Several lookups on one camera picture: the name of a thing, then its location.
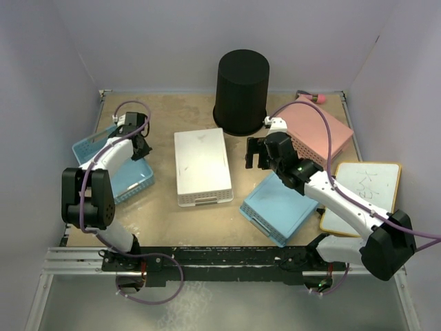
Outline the pink perforated basket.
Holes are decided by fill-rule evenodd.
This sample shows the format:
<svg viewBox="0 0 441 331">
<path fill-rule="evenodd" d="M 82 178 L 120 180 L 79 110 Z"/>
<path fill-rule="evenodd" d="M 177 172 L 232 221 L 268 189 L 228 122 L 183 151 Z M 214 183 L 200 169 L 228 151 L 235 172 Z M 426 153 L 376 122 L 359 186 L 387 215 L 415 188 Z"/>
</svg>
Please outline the pink perforated basket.
<svg viewBox="0 0 441 331">
<path fill-rule="evenodd" d="M 286 133 L 301 159 L 311 159 L 324 169 L 352 140 L 352 129 L 303 96 L 270 117 L 286 121 Z"/>
</svg>

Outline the large black ribbed bin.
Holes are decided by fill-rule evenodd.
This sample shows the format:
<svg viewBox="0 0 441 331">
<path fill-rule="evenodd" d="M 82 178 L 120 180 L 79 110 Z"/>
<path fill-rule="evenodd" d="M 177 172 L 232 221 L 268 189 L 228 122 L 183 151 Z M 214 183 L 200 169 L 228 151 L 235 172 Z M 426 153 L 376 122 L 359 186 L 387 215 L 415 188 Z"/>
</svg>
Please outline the large black ribbed bin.
<svg viewBox="0 0 441 331">
<path fill-rule="evenodd" d="M 215 124 L 232 136 L 258 132 L 267 116 L 269 62 L 259 52 L 232 50 L 218 63 Z"/>
</svg>

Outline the light blue perforated basket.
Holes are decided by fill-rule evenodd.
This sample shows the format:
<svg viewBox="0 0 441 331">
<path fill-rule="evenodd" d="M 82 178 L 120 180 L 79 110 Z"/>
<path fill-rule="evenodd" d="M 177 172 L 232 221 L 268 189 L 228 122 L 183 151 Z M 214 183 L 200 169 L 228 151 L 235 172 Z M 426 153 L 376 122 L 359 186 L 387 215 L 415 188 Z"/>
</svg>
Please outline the light blue perforated basket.
<svg viewBox="0 0 441 331">
<path fill-rule="evenodd" d="M 111 125 L 96 134 L 86 137 L 72 146 L 79 165 L 89 161 L 106 143 L 116 126 Z M 155 184 L 153 170 L 145 159 L 128 159 L 110 177 L 115 204 L 118 205 Z"/>
</svg>

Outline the blue basket nested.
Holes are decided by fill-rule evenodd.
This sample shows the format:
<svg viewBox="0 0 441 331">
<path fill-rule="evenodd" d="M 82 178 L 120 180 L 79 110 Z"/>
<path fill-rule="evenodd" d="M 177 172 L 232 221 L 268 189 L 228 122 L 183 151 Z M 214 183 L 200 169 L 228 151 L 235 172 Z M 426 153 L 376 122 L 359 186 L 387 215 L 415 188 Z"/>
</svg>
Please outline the blue basket nested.
<svg viewBox="0 0 441 331">
<path fill-rule="evenodd" d="M 239 210 L 278 247 L 288 244 L 319 203 L 287 188 L 273 172 L 245 198 Z"/>
</svg>

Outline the white perforated basket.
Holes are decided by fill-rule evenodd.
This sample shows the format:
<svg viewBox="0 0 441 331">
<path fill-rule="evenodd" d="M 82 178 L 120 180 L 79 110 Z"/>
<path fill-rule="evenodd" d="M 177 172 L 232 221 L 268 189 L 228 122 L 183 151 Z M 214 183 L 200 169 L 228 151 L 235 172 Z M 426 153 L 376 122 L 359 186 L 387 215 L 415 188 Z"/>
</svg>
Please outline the white perforated basket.
<svg viewBox="0 0 441 331">
<path fill-rule="evenodd" d="M 224 132 L 221 128 L 174 133 L 177 200 L 180 207 L 233 200 Z"/>
</svg>

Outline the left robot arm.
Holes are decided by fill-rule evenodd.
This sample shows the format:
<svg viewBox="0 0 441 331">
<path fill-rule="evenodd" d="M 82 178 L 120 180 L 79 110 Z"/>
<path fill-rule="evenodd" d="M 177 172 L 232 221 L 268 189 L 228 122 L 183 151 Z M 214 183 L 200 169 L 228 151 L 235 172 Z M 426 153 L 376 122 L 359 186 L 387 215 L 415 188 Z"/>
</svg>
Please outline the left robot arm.
<svg viewBox="0 0 441 331">
<path fill-rule="evenodd" d="M 104 146 L 77 168 L 66 168 L 61 175 L 61 218 L 66 224 L 93 234 L 109 250 L 118 253 L 117 261 L 126 270 L 137 269 L 142 261 L 136 236 L 115 219 L 111 178 L 128 161 L 144 159 L 150 151 L 143 131 L 150 115 L 125 114 Z"/>
</svg>

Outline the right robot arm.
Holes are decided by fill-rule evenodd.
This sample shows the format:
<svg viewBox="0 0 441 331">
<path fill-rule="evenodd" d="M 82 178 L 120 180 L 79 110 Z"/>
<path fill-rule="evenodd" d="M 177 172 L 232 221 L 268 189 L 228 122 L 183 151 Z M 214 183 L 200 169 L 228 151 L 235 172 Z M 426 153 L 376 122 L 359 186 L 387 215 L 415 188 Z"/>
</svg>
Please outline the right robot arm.
<svg viewBox="0 0 441 331">
<path fill-rule="evenodd" d="M 356 238 L 317 238 L 306 254 L 311 268 L 321 270 L 335 262 L 362 265 L 377 279 L 388 281 L 416 253 L 408 214 L 388 212 L 346 189 L 321 165 L 299 157 L 287 133 L 248 138 L 246 168 L 252 168 L 255 154 L 258 168 L 272 170 L 286 187 L 324 205 L 358 233 Z"/>
</svg>

